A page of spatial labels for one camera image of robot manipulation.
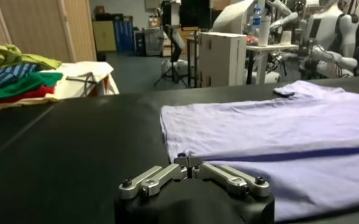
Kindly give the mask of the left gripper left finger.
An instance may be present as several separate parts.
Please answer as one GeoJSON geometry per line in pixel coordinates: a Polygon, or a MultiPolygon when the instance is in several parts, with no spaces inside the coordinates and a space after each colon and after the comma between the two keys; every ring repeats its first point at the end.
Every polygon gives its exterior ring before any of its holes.
{"type": "Polygon", "coordinates": [[[122,200],[131,200],[136,196],[154,197],[161,188],[172,180],[181,180],[187,177],[190,157],[178,155],[174,162],[166,167],[153,166],[147,171],[132,179],[124,180],[118,187],[122,200]]]}

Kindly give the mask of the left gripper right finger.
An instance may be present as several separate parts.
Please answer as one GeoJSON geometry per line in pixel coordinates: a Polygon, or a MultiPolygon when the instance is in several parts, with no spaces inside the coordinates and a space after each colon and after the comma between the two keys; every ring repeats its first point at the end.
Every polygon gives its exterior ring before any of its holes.
{"type": "Polygon", "coordinates": [[[222,185],[233,195],[249,192],[255,197],[265,198],[271,193],[270,184],[263,177],[253,177],[228,165],[214,166],[200,158],[190,157],[192,176],[207,179],[222,185]]]}

